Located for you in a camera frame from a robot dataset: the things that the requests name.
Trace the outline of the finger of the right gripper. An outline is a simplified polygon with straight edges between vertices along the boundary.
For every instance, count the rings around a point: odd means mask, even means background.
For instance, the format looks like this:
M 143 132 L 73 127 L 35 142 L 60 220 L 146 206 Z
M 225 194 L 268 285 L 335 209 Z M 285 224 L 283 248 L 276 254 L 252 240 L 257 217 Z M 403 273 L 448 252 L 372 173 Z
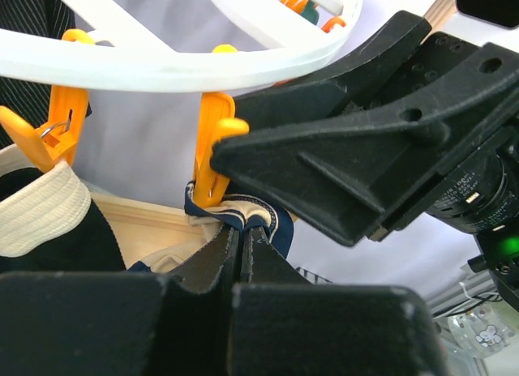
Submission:
M 310 122 L 365 105 L 430 32 L 421 16 L 398 11 L 359 47 L 296 79 L 234 98 L 236 116 L 252 129 Z
M 251 132 L 218 143 L 212 167 L 344 246 L 404 228 L 439 198 L 439 163 L 453 142 L 450 113 L 242 116 Z

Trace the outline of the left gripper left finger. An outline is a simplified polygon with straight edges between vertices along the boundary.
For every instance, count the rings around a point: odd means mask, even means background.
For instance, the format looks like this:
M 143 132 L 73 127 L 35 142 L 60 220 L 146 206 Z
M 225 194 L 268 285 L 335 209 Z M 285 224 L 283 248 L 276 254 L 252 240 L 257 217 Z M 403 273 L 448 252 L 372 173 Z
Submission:
M 234 275 L 240 233 L 224 224 L 186 262 L 173 269 L 173 281 L 190 293 L 211 293 Z

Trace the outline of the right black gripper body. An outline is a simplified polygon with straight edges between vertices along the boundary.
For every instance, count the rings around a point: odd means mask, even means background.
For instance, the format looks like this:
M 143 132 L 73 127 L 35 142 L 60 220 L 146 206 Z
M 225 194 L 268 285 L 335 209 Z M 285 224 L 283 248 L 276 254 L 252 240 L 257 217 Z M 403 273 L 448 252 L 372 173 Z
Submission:
M 433 170 L 406 205 L 388 218 L 387 232 L 418 215 L 475 237 L 473 271 L 489 271 L 501 297 L 518 304 L 518 56 L 496 45 L 478 47 L 439 32 L 399 70 L 387 96 L 410 88 L 424 93 L 443 83 L 457 108 L 409 131 L 408 171 Z

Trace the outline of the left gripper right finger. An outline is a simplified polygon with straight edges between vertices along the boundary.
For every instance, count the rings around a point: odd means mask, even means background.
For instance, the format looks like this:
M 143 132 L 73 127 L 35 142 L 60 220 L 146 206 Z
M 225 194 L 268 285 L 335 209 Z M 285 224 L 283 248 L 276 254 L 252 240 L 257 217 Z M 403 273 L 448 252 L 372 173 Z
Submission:
M 249 284 L 311 284 L 272 246 L 262 227 L 244 233 L 239 281 Z

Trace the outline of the beige underwear navy trim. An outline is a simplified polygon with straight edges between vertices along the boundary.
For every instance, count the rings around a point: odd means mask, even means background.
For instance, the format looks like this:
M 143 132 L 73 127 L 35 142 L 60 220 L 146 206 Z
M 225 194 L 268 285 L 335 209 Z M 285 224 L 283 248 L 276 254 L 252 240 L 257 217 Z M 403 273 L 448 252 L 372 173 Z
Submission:
M 185 189 L 184 212 L 191 227 L 202 230 L 197 238 L 155 251 L 128 271 L 166 273 L 186 262 L 193 254 L 216 238 L 225 224 L 244 234 L 247 230 L 264 230 L 274 249 L 287 258 L 294 237 L 294 221 L 290 213 L 258 196 L 233 187 L 215 207 L 202 208 L 194 201 L 195 183 Z

